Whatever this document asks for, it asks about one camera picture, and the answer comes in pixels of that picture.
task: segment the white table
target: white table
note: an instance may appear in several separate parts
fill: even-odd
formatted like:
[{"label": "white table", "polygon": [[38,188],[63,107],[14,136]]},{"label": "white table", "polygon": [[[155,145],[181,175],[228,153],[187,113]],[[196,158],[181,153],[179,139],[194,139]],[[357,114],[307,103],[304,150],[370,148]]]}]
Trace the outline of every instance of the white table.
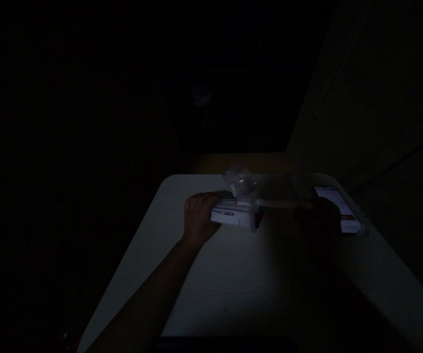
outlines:
[{"label": "white table", "polygon": [[[263,197],[296,200],[287,176],[257,175]],[[356,216],[357,206],[330,176],[300,177],[338,186]],[[226,190],[221,175],[174,175],[160,186],[79,344],[84,353],[180,239],[183,205],[193,194]],[[355,285],[407,340],[423,351],[423,287],[370,225],[369,237],[341,237],[340,262]],[[302,278],[300,234],[291,211],[268,208],[260,229],[223,225],[190,269],[164,336],[287,335],[299,347],[336,346],[333,322],[322,317]]]}]

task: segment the wrist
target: wrist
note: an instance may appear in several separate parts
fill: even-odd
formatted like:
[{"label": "wrist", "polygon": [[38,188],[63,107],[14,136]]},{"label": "wrist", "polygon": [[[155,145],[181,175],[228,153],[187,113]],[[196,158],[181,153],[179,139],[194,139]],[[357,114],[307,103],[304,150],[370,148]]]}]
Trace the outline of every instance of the wrist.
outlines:
[{"label": "wrist", "polygon": [[177,242],[177,245],[187,252],[198,252],[203,246],[203,244],[184,236]]}]

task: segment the hand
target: hand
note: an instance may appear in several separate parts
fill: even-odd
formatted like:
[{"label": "hand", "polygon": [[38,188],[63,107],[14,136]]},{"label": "hand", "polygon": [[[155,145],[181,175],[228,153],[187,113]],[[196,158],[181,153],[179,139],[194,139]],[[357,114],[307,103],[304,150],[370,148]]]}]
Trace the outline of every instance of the hand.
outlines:
[{"label": "hand", "polygon": [[220,223],[210,221],[213,203],[219,195],[206,193],[190,196],[185,201],[184,235],[182,240],[201,248],[220,227]]},{"label": "hand", "polygon": [[326,198],[315,197],[312,204],[313,209],[297,208],[293,217],[308,243],[311,260],[327,264],[334,259],[336,240],[342,233],[341,212]]}]

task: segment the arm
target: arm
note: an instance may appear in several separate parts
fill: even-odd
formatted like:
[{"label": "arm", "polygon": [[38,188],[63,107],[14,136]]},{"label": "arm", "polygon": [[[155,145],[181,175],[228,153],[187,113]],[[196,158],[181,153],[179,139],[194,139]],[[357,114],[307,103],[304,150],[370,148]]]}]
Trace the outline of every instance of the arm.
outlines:
[{"label": "arm", "polygon": [[337,266],[334,248],[342,235],[339,208],[320,197],[312,203],[313,209],[301,207],[294,217],[313,265],[309,276],[313,294],[321,310],[327,311],[342,329],[341,345],[348,351],[396,347],[397,352],[411,352],[407,342]]},{"label": "arm", "polygon": [[143,352],[158,337],[201,247],[220,224],[209,219],[215,194],[197,194],[185,202],[184,234],[87,350]]}]

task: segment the smartphone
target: smartphone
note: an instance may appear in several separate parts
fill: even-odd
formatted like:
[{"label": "smartphone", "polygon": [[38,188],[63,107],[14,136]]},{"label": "smartphone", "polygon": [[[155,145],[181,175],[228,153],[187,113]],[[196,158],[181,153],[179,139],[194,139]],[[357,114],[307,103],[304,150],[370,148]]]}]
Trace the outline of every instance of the smartphone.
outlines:
[{"label": "smartphone", "polygon": [[360,222],[338,189],[335,186],[315,186],[314,189],[318,196],[332,201],[332,203],[339,207],[341,211],[341,230],[343,233],[346,235],[356,235],[361,229]]}]

